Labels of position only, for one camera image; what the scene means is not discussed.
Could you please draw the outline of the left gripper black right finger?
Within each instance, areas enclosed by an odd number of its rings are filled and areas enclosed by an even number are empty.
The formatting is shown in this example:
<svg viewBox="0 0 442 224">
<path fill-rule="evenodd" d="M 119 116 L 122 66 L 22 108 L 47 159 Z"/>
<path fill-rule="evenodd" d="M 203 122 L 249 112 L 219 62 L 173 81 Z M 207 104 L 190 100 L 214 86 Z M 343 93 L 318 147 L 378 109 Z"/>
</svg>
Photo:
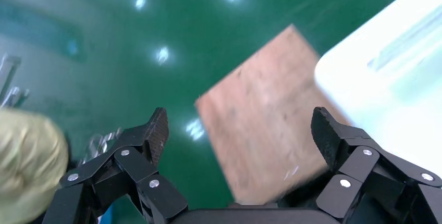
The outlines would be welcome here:
<svg viewBox="0 0 442 224">
<path fill-rule="evenodd" d="M 440 220 L 441 178 L 381 148 L 364 130 L 313 110 L 313 140 L 332 177 L 316 199 L 336 220 L 350 219 L 362 197 L 375 199 L 396 220 Z"/>
</svg>

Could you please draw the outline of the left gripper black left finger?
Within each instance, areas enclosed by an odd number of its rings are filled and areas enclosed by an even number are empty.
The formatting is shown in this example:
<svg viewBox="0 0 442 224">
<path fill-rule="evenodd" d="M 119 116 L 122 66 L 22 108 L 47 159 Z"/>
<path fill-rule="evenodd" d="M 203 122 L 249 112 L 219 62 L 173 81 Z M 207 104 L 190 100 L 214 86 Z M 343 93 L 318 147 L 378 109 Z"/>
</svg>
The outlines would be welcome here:
<svg viewBox="0 0 442 224">
<path fill-rule="evenodd" d="M 174 221 L 188 202 L 157 168 L 168 137 L 167 111 L 158 107 L 147 123 L 125 129 L 108 151 L 69 171 L 61 184 L 82 185 L 98 215 L 125 195 L 146 221 Z"/>
</svg>

